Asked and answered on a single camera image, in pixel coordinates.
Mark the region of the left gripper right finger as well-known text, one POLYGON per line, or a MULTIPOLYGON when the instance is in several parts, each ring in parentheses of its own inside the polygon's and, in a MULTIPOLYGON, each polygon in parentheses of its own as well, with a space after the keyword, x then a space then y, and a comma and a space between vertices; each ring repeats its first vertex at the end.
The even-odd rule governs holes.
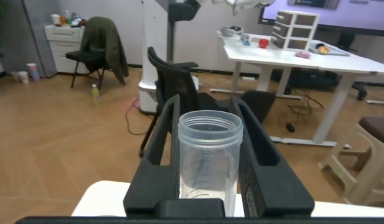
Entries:
POLYGON ((241 118, 239 183, 246 217, 310 217, 314 200, 274 145, 250 107, 231 97, 230 111, 241 118))

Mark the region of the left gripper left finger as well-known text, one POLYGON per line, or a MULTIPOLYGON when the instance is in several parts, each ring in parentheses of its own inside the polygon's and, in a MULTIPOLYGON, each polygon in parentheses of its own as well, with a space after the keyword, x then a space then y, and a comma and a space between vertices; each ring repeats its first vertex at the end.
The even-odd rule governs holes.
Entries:
POLYGON ((179 140, 177 123, 180 118, 180 96, 168 99, 152 132, 138 169, 123 199, 127 217, 163 217, 165 206, 179 198, 179 140), (171 158, 162 165, 168 130, 172 131, 171 158))

